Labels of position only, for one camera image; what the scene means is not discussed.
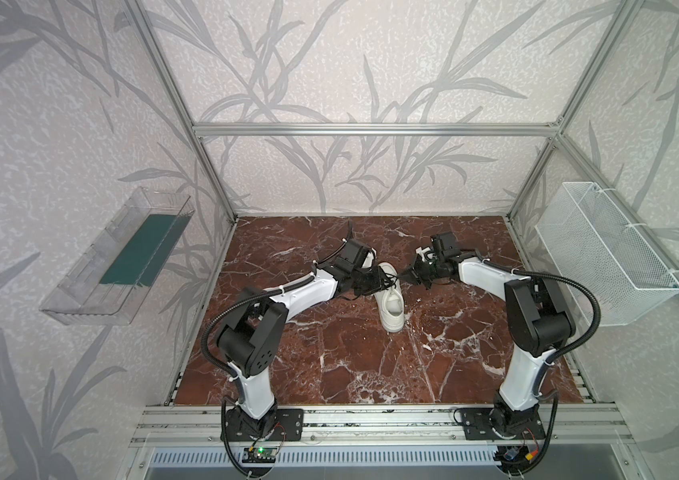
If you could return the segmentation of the black shoelace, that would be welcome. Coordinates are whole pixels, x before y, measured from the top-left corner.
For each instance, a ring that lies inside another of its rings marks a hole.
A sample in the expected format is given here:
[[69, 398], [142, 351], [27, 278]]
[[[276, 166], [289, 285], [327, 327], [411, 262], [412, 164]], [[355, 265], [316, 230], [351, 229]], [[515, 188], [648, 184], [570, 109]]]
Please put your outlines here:
[[380, 302], [385, 302], [389, 298], [403, 301], [401, 276], [389, 262], [379, 263], [379, 285], [375, 287], [373, 297]]

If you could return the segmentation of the white sneaker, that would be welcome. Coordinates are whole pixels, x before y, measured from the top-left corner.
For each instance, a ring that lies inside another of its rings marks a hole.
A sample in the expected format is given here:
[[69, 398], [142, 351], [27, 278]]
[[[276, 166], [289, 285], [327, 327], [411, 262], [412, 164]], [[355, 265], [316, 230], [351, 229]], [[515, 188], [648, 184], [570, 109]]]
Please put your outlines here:
[[397, 333], [405, 326], [405, 300], [389, 298], [385, 302], [377, 301], [381, 325], [389, 333]]

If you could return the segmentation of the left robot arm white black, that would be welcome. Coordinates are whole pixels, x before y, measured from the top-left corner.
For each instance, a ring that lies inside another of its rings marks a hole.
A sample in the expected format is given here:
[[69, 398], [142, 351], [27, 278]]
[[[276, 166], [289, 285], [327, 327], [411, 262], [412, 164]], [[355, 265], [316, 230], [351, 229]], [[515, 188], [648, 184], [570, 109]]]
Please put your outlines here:
[[345, 299], [347, 292], [355, 298], [373, 296], [395, 287], [395, 282], [397, 274], [381, 266], [377, 252], [349, 232], [335, 252], [313, 262], [301, 278], [266, 289], [243, 289], [206, 326], [200, 352], [235, 385], [236, 411], [246, 421], [261, 424], [277, 412], [269, 366], [287, 322], [319, 304]]

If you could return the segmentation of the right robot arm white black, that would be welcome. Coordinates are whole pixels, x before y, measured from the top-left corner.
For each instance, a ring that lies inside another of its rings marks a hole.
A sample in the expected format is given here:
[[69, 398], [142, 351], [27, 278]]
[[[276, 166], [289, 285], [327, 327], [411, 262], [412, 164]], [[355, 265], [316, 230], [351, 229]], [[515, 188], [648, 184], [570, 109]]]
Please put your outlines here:
[[[541, 385], [549, 368], [597, 332], [601, 325], [597, 296], [575, 280], [511, 269], [473, 253], [445, 257], [425, 250], [401, 273], [404, 282], [425, 287], [439, 279], [477, 287], [505, 302], [507, 326], [515, 347], [487, 421], [494, 436], [513, 439], [535, 424], [539, 401], [543, 399]], [[575, 320], [561, 285], [575, 288], [591, 304], [593, 319], [579, 337], [575, 337]]]

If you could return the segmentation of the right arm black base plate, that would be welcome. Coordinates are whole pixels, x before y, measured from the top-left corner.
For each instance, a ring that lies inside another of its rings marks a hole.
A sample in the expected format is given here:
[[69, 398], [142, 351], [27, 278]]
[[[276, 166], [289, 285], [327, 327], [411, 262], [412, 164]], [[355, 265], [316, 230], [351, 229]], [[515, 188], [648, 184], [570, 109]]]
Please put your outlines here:
[[545, 439], [545, 426], [539, 408], [523, 412], [494, 407], [463, 407], [453, 410], [453, 421], [463, 428], [466, 440]]

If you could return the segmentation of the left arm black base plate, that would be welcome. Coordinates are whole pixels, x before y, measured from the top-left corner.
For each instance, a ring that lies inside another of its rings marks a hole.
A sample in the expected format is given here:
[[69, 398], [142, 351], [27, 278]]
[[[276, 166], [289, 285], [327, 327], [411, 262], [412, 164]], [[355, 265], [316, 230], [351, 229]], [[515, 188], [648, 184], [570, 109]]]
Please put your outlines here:
[[273, 440], [297, 442], [301, 440], [304, 426], [303, 409], [272, 408], [261, 419], [254, 419], [240, 406], [225, 411], [224, 432], [227, 441], [243, 442]]

